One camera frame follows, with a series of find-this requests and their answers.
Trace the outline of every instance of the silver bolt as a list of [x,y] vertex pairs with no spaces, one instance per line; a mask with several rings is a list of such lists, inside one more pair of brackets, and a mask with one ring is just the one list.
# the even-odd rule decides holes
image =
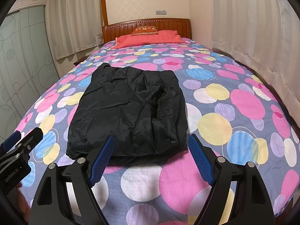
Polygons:
[[77,160],[77,162],[79,163],[79,164],[82,164],[82,163],[84,163],[86,161],[86,159],[84,158],[84,157],[80,157],[78,160]]
[[255,167],[255,164],[253,162],[248,162],[249,167]]
[[49,168],[49,169],[53,169],[53,168],[55,168],[55,163],[53,163],[53,162],[52,162],[52,163],[50,163],[50,164],[49,164],[49,166],[48,166],[48,168]]
[[224,157],[218,157],[217,160],[220,163],[224,163],[226,161],[226,159]]

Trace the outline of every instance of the blue gripper pad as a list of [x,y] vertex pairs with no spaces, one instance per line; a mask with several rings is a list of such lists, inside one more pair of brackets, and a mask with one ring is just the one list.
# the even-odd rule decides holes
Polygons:
[[90,185],[94,186],[98,183],[103,175],[103,172],[108,164],[108,161],[115,148],[115,142],[112,137],[106,141],[102,151],[95,160],[93,166],[91,167]]
[[19,140],[21,139],[20,131],[14,132],[11,136],[7,138],[6,141],[2,143],[2,149],[6,153],[8,152]]
[[190,135],[190,137],[188,138],[188,148],[198,167],[201,177],[204,181],[208,182],[209,185],[212,185],[214,182],[214,177],[212,175],[212,166],[205,156],[203,150],[197,143],[196,139],[192,135]]

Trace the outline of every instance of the bed sheet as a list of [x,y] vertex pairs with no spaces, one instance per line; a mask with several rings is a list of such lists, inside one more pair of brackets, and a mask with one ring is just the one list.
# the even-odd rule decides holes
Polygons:
[[[189,133],[217,155],[244,165],[256,164],[277,214],[299,184],[299,139],[280,105],[246,67],[201,44],[156,44],[124,49],[105,44],[48,89],[17,127],[25,136],[35,127],[44,138],[31,152],[31,173],[22,180],[22,192],[32,203],[39,181],[51,162],[73,162],[65,155],[68,126],[91,74],[103,62],[113,67],[173,70],[183,90]],[[69,197],[76,219],[80,212],[72,185]],[[107,167],[93,187],[111,225],[193,224],[210,191],[191,154],[179,153],[165,163]],[[234,186],[228,205],[234,198]]]

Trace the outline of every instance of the headboard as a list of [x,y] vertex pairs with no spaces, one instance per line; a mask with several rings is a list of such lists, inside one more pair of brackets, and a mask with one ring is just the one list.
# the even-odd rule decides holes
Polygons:
[[181,37],[192,38],[189,19],[140,19],[103,26],[104,43],[113,41],[116,37],[131,34],[131,32],[139,26],[147,25],[155,26],[159,31],[175,30]]

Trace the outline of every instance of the orange cushion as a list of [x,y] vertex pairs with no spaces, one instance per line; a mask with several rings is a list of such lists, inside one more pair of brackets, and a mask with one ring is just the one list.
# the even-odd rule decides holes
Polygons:
[[132,31],[131,35],[155,35],[157,28],[154,26],[141,26]]
[[116,38],[117,44],[111,49],[120,49],[129,46],[143,46],[149,44],[184,43],[177,31],[158,31],[155,35],[122,35]]

